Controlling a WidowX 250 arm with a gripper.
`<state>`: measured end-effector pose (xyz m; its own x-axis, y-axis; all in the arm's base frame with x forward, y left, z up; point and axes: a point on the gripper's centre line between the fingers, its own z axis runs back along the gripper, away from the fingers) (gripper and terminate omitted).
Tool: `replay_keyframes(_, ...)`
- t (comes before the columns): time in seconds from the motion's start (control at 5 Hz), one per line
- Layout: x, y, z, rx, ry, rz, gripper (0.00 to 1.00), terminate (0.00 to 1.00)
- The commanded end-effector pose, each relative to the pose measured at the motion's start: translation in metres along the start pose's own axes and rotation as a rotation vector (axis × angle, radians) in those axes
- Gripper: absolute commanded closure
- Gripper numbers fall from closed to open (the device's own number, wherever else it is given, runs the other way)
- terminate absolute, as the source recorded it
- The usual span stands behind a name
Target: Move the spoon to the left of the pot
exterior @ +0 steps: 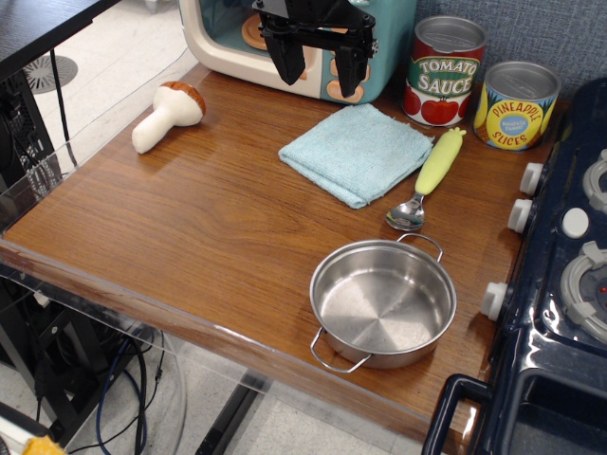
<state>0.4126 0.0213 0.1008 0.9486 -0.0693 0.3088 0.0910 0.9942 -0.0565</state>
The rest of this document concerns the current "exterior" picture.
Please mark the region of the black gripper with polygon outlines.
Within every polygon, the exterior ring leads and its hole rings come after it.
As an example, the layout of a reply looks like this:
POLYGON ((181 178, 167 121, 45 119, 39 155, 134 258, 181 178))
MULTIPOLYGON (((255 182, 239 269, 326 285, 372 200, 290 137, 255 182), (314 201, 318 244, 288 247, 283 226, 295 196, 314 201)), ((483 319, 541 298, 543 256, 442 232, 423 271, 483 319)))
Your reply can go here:
POLYGON ((336 52, 340 91, 354 95, 377 52, 376 19, 348 1, 255 1, 261 35, 279 76, 293 85, 305 70, 305 46, 336 52))

